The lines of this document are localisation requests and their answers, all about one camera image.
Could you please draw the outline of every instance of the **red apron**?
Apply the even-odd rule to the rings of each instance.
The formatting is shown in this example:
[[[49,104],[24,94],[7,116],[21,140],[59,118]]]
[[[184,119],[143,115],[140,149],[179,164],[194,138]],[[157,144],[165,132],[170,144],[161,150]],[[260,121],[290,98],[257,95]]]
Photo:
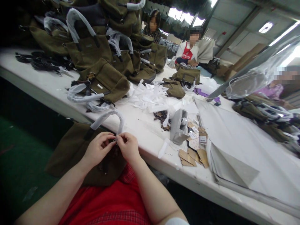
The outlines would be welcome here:
[[[128,164],[111,186],[79,189],[59,225],[99,223],[151,224]]]
[[[187,48],[187,46],[188,46],[188,42],[185,45],[185,48],[184,48],[181,58],[191,60],[193,57],[193,53],[191,52],[191,50],[189,48]]]

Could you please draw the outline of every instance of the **window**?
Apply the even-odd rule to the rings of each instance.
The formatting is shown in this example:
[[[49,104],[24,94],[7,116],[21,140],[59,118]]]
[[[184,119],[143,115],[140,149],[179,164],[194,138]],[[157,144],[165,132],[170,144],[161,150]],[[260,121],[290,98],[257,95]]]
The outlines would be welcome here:
[[[262,26],[262,28],[260,28],[259,32],[267,33],[273,27],[273,25],[274,25],[273,23],[267,22],[265,25]]]
[[[176,8],[171,8],[168,15],[170,17],[172,17],[174,19],[177,19],[177,20],[180,20],[180,21],[185,20],[190,25],[191,25],[191,23],[194,19],[194,16],[191,16],[190,13],[185,13],[185,12],[182,12],[182,11],[178,11]],[[205,19],[201,20],[197,17],[194,24],[193,24],[193,27],[202,25],[204,23],[204,21],[205,21]]]
[[[199,17],[196,18],[194,24],[193,24],[193,27],[194,26],[202,26],[202,24],[204,23],[205,19],[201,20],[199,19]]]
[[[300,21],[297,21],[294,25],[292,25],[289,29],[287,29],[282,35],[280,35],[278,38],[276,38],[275,41],[273,41],[271,44],[269,44],[269,46],[276,44],[281,38],[283,38],[285,35],[290,33],[299,24],[300,24]]]

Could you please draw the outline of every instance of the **hand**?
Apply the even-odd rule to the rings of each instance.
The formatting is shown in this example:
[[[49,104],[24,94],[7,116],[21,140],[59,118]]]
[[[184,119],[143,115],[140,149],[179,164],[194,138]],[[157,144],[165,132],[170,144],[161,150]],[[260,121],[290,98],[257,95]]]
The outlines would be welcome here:
[[[198,63],[195,60],[188,60],[187,63],[191,66],[198,66]]]
[[[130,133],[121,133],[117,136],[117,142],[124,159],[130,165],[142,159],[138,152],[138,140],[135,136]]]
[[[109,143],[109,140],[115,138],[113,133],[110,132],[98,134],[88,145],[87,151],[81,159],[81,164],[84,164],[90,169],[99,164],[116,144],[116,142]]]

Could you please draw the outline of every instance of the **label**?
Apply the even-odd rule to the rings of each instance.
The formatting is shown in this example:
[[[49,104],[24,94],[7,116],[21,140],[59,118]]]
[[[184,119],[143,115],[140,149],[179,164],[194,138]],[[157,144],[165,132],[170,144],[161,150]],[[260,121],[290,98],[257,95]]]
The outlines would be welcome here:
[[[192,127],[192,130],[193,130],[195,133],[199,133],[197,127]]]
[[[207,142],[206,136],[199,136],[199,141],[200,143],[206,143]]]
[[[192,140],[194,140],[194,139],[197,138],[197,136],[196,136],[194,133],[190,133],[190,138],[191,138]]]

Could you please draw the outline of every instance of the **fluorescent light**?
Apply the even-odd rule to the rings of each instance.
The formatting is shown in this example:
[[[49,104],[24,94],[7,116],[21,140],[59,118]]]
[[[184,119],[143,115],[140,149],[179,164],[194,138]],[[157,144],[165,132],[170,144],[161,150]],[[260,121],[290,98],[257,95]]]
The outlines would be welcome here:
[[[271,44],[269,44],[269,46],[276,44],[281,38],[283,38],[285,35],[290,33],[299,24],[300,24],[300,20],[297,21],[294,25],[292,25],[289,29],[287,29],[282,35],[280,35],[278,38],[276,38],[275,41],[273,41]]]
[[[289,45],[287,45],[286,47],[284,47],[283,49],[281,49],[279,52],[276,53],[276,55],[279,54],[280,52],[284,51],[285,49],[287,49],[290,45],[291,45],[291,44],[289,44]]]
[[[265,25],[260,28],[259,32],[260,33],[267,33],[271,28],[273,27],[272,22],[267,22]]]

